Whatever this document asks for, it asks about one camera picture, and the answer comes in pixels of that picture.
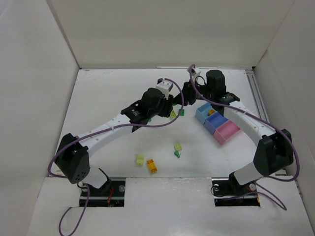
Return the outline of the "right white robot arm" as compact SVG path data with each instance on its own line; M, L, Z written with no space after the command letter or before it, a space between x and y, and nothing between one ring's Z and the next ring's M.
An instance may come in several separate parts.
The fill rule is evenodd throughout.
M213 181L216 197L247 194L247 189L256 180L268 177L293 163L291 134L279 130L256 117L235 94L226 90L225 76L220 70L209 70L206 82L198 84L200 71L188 68L190 80L184 83L182 94L174 99L175 104L192 105L196 100L204 100L220 115L236 124L256 146L253 161L232 172L228 179Z

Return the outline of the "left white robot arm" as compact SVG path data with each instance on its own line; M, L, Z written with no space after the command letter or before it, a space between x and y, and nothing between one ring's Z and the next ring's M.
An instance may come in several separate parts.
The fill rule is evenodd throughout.
M81 136L68 133L61 139L55 164L72 184L83 181L90 172L90 157L115 139L148 124L154 116L169 117L173 96L170 89L149 88L142 98L123 109L104 125Z

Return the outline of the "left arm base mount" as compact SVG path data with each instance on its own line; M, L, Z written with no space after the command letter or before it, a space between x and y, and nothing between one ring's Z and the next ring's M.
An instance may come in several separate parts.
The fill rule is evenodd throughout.
M101 193L92 186L87 207L124 207L125 204L125 178L112 178L109 187Z

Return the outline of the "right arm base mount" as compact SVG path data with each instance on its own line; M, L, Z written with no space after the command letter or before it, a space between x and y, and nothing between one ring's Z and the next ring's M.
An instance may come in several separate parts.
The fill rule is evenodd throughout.
M212 178L211 193L216 207L259 207L254 181L245 185L232 185L228 178Z

